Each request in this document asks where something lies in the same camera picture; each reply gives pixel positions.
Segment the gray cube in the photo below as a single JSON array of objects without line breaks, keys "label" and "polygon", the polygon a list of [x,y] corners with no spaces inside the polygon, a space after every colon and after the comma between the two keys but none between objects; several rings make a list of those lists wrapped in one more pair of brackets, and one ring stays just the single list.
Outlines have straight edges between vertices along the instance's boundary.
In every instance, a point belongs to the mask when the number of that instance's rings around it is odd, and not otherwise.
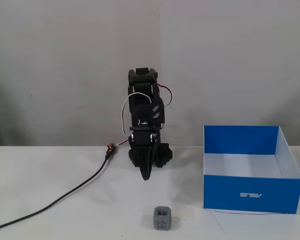
[{"label": "gray cube", "polygon": [[153,214],[153,226],[157,230],[168,231],[171,228],[171,209],[167,206],[157,206]]}]

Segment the red wire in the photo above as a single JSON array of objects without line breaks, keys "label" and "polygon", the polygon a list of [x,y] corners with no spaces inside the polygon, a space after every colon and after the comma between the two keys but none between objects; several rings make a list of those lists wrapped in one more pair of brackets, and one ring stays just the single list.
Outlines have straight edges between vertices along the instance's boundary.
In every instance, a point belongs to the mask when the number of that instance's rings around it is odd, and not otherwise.
[{"label": "red wire", "polygon": [[172,102],[172,91],[170,90],[170,88],[168,88],[166,85],[161,85],[159,83],[157,83],[157,85],[161,88],[165,88],[170,92],[170,102],[166,105],[166,107],[168,107],[170,105],[170,103]]},{"label": "red wire", "polygon": [[129,140],[129,139],[127,139],[127,140],[125,140],[125,141],[122,141],[122,142],[120,142],[118,145],[120,146],[120,145],[126,143],[128,140]]}]

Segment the wall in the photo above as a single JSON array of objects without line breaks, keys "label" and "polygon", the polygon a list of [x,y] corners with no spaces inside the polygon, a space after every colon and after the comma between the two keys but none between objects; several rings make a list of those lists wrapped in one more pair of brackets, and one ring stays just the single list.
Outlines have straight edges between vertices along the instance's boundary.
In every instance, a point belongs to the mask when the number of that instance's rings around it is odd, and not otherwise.
[{"label": "wall", "polygon": [[215,124],[281,125],[300,145],[300,0],[1,0],[0,145],[124,140],[138,67],[173,90],[171,145]]}]

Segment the blue box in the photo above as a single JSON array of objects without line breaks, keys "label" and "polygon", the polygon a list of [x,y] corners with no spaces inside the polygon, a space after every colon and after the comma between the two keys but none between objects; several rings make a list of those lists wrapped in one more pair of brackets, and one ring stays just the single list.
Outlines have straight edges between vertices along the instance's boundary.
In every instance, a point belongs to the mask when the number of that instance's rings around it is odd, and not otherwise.
[{"label": "blue box", "polygon": [[300,171],[278,126],[203,127],[203,207],[295,214]]}]

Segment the asus logo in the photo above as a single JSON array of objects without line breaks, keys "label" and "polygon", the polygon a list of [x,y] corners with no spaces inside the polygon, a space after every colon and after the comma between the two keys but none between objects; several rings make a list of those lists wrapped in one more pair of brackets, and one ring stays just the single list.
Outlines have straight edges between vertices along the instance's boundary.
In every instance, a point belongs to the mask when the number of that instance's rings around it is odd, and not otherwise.
[{"label": "asus logo", "polygon": [[258,193],[240,193],[240,197],[260,198],[262,194]]}]

